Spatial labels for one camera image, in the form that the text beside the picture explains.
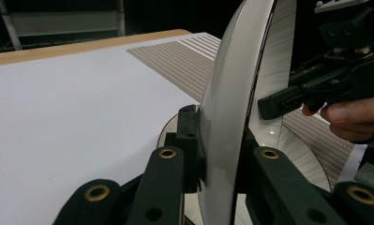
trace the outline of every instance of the striped textured panel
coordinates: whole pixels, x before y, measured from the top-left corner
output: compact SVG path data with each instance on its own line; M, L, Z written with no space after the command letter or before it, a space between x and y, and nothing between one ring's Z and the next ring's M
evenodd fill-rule
M219 39L205 36L127 51L201 102L218 46Z
M220 40L210 35L129 49L128 52L198 101L214 64ZM299 110L284 116L283 124L312 150L333 187L353 148L334 136L325 122Z

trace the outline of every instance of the human hand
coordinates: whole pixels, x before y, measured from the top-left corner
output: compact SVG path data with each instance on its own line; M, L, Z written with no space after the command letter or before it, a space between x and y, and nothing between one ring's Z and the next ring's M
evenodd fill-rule
M304 115L312 115L303 106ZM346 141L361 142L374 138L374 97L336 103L321 109L321 116L330 123L330 130ZM374 139L368 144L374 148Z

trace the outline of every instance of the black bracket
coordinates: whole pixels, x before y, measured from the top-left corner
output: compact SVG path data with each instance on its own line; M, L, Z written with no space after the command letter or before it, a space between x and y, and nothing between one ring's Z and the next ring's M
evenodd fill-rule
M326 18L319 29L332 50L292 71L289 87L259 99L262 119L278 118L302 103L315 112L325 102L373 97L374 4L334 10Z
M180 110L177 133L153 151L143 175L121 187L110 180L94 180L70 197L53 224L181 225L184 194L198 191L201 164L195 106ZM279 150L259 147L246 135L239 160L236 192L246 193L253 223L374 224L374 189L341 183L333 193L311 185Z

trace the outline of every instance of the wooden table edge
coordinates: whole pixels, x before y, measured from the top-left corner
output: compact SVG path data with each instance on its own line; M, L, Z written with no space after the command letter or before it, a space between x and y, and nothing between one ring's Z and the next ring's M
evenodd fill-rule
M84 53L93 50L106 49L115 46L133 44L143 41L171 38L176 36L188 35L190 32L182 29L175 29L169 31L160 31L148 34L133 35L126 37L114 37L108 39L101 39L95 41L87 41L75 44L52 46L41 49L24 50L17 52L3 52L0 53L0 66L12 63L20 63L42 58L50 58L72 53Z

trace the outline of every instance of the black mechanical clamp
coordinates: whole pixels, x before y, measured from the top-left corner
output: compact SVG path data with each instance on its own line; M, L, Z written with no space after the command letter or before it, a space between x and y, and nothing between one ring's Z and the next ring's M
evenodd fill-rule
M192 224L184 218L184 194L204 183L199 111L179 111L176 133L156 149L143 175L119 186L94 180L70 197L53 224ZM253 224L373 224L374 189L348 182L333 193L311 185L281 152L244 140L235 193L246 193Z
M370 98L374 94L374 5L335 10L320 26L331 51L306 61L291 72L289 86L259 99L264 120L301 107Z

